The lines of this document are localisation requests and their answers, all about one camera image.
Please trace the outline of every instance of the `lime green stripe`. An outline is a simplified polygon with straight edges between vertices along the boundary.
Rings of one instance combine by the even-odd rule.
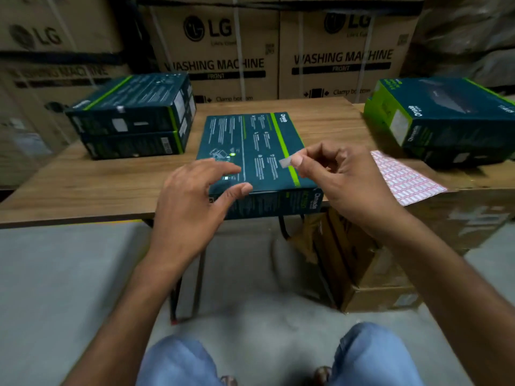
[[[179,149],[179,154],[182,154],[183,153],[182,143],[181,143],[181,140],[179,139],[179,131],[177,130],[177,123],[175,123],[175,116],[174,116],[174,112],[172,111],[171,107],[168,107],[168,113],[170,114],[171,126],[174,128],[174,137],[175,137],[175,142],[176,142],[177,148]]]
[[[284,143],[283,135],[281,134],[281,130],[279,129],[279,125],[277,124],[277,119],[275,118],[274,113],[270,113],[270,116],[272,117],[272,123],[274,124],[275,132],[277,133],[277,138],[279,139],[279,144],[281,145],[281,149],[284,154],[284,158],[289,157],[288,149],[286,147],[286,143]],[[295,187],[300,188],[300,181],[299,176],[297,176],[297,172],[295,171],[295,168],[293,168],[291,165],[288,167],[290,171],[290,175],[292,176],[293,184],[295,184]]]
[[[475,85],[475,86],[478,86],[478,87],[479,87],[479,88],[481,88],[482,90],[486,90],[486,92],[491,93],[491,94],[493,94],[493,95],[496,95],[498,98],[500,98],[500,99],[502,99],[502,100],[504,100],[504,101],[506,101],[506,102],[508,102],[508,103],[510,103],[510,104],[515,105],[515,102],[513,102],[513,101],[511,101],[511,100],[509,100],[509,99],[506,99],[505,97],[502,97],[501,95],[499,95],[499,94],[495,93],[493,90],[489,90],[488,88],[485,88],[483,85],[477,84],[477,83],[475,83],[474,81],[469,80],[469,79],[464,79],[464,80],[467,80],[468,82],[470,82],[471,84],[473,84],[473,85]]]
[[[106,93],[104,93],[102,96],[100,96],[98,99],[96,99],[94,102],[90,103],[88,106],[84,108],[83,111],[89,110],[91,107],[93,107],[95,104],[100,103],[103,99],[105,99],[107,96],[111,95],[115,90],[120,88],[123,84],[125,84],[127,81],[129,81],[132,78],[132,76],[125,77],[124,80],[116,85],[113,89],[108,90]]]

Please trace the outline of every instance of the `fingernail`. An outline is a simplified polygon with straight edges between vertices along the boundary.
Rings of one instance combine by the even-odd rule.
[[[300,154],[294,154],[292,156],[292,166],[293,168],[298,168],[300,167],[300,164],[302,163],[302,156]]]
[[[250,191],[252,191],[252,185],[250,185],[249,183],[246,183],[242,188],[241,188],[241,194],[243,196],[247,196]]]

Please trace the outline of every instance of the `person's right hand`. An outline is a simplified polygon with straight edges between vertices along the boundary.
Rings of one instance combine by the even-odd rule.
[[[323,141],[293,154],[292,166],[322,188],[341,215],[363,228],[405,213],[364,146]]]

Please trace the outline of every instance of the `hand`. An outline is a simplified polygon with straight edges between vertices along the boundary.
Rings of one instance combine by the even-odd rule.
[[[292,155],[301,177],[313,180],[341,215],[362,228],[405,213],[364,146],[320,142]]]
[[[252,191],[249,183],[236,184],[209,203],[209,186],[223,175],[240,172],[238,165],[213,158],[173,171],[159,195],[147,257],[157,260],[161,268],[177,261],[187,266],[208,245],[233,202]]]

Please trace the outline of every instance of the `blue jeans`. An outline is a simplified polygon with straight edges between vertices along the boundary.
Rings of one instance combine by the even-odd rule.
[[[195,340],[169,336],[147,351],[137,386],[221,386],[213,358]],[[382,326],[354,325],[340,340],[328,386],[423,386],[402,340]]]

